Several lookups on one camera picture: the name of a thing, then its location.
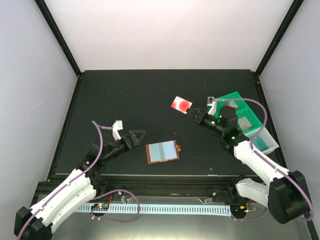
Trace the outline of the brown leather card holder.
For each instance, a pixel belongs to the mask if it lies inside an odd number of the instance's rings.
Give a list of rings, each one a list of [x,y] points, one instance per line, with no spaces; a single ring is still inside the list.
[[[182,150],[176,140],[147,144],[145,149],[149,165],[179,160]]]

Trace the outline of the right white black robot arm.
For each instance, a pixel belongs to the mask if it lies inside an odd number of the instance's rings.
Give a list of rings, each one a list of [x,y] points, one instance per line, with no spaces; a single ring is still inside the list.
[[[262,183],[243,178],[228,187],[228,198],[234,202],[251,199],[268,209],[280,224],[308,214],[304,221],[312,220],[314,208],[311,203],[304,175],[275,163],[251,145],[250,139],[238,129],[238,116],[233,107],[223,106],[219,115],[209,114],[206,109],[188,109],[194,122],[216,133],[227,152],[255,172]]]

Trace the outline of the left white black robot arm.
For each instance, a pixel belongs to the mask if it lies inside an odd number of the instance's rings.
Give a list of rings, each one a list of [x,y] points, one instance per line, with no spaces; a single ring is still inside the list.
[[[19,240],[50,240],[59,226],[79,207],[101,200],[108,192],[101,178],[107,163],[136,148],[146,134],[130,130],[109,144],[99,133],[97,154],[89,152],[71,174],[45,198],[30,208],[21,207],[15,215],[14,235]]]

